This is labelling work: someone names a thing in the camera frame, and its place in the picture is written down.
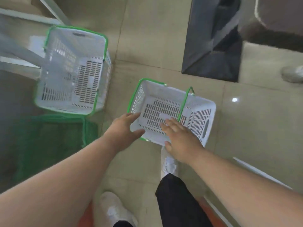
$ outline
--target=white plastic basket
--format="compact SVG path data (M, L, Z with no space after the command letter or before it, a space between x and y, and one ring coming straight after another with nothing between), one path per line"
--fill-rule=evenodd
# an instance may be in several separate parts
M131 131L144 128L141 137L164 146L169 137L161 130L160 123L165 119L176 118L189 128L205 146L209 137L216 104L208 99L196 96L166 84L151 80L140 80L128 106L128 112L141 112L140 117L131 124Z
M45 43L37 84L38 107L61 113L93 114L104 107L112 63L108 39L70 26L54 26Z

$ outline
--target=left hand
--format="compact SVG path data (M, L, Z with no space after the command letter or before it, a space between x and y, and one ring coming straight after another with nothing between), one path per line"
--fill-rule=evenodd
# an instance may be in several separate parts
M110 142L110 145L113 145L118 152L128 148L145 133L144 129L139 129L134 132L130 130L130 125L139 118L139 116L140 112L135 114L126 113L116 118L104 133L103 138Z

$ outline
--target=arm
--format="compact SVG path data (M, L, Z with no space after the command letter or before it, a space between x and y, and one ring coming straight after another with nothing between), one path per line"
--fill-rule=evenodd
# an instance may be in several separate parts
M76 226L115 155L145 132L124 114L105 134L62 162L0 195L0 226Z
M166 124L167 151L195 170L241 226L303 226L300 194L216 156L176 120Z

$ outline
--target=green basket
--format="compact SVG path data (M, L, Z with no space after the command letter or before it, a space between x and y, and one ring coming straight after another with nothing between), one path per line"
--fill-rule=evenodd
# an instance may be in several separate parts
M84 117L46 114L21 121L16 134L19 183L96 140L98 126Z

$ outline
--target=right hand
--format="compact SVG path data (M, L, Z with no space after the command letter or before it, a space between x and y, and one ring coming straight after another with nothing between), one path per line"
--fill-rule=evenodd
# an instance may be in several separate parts
M195 160L198 152L204 150L199 139L185 126L174 118L166 119L165 124L160 124L162 131L170 138L165 141L166 150L178 161L190 164Z

